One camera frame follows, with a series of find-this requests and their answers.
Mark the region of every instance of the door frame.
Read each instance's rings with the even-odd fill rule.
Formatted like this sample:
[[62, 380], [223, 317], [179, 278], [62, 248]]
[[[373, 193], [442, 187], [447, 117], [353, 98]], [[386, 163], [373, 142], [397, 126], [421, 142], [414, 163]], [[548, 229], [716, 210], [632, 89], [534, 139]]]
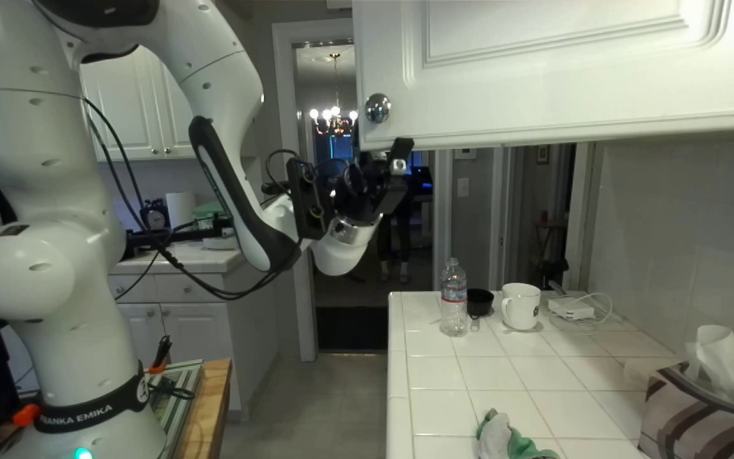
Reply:
[[[354, 40], [353, 20], [307, 20], [307, 24], [272, 24], [272, 65], [276, 65], [276, 100], [281, 145], [300, 150], [295, 133], [295, 66], [294, 44], [304, 40]], [[299, 359], [314, 363], [319, 354], [316, 340], [316, 290], [312, 255], [304, 253], [294, 265], [294, 309], [299, 331]]]

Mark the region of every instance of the upper cabinet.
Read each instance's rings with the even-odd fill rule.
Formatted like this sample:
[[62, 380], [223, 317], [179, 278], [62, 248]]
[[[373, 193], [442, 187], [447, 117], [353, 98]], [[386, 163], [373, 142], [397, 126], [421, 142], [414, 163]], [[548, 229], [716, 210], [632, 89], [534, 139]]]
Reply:
[[354, 0], [362, 149], [734, 131], [734, 0]]
[[[147, 49], [81, 66], [85, 95], [110, 117], [132, 162], [193, 158], [189, 145], [191, 108]], [[91, 114], [110, 155], [121, 158], [116, 139]]]

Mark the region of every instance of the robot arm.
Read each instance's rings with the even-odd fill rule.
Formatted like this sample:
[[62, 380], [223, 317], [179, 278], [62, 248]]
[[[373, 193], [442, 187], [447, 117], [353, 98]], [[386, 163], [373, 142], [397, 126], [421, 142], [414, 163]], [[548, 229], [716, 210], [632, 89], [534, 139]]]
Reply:
[[110, 2], [91, 2], [88, 11], [62, 0], [38, 6], [58, 28], [71, 65], [144, 44], [168, 66], [196, 114], [189, 127], [196, 158], [232, 215], [251, 265], [285, 271], [312, 239], [314, 260], [326, 275], [350, 272], [360, 264], [379, 211], [370, 223], [335, 211], [325, 223], [326, 232], [309, 237], [299, 224], [307, 219], [307, 206], [295, 206], [300, 190], [294, 190], [294, 199], [279, 196], [263, 206], [248, 183], [240, 145], [266, 95], [251, 56], [211, 0], [128, 0], [113, 12]]

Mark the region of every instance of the floor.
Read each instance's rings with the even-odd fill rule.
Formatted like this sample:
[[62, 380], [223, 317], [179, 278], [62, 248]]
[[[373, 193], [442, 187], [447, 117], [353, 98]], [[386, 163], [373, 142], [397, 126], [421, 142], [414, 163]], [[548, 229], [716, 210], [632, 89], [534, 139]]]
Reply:
[[386, 354], [322, 354], [279, 363], [244, 423], [224, 431], [223, 459], [383, 459]]

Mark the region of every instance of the green light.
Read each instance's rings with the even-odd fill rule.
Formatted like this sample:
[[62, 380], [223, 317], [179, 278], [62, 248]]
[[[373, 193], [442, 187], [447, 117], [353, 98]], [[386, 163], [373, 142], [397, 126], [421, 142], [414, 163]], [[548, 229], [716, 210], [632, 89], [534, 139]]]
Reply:
[[71, 452], [71, 459], [91, 459], [91, 452], [89, 450], [77, 450], [77, 452]]

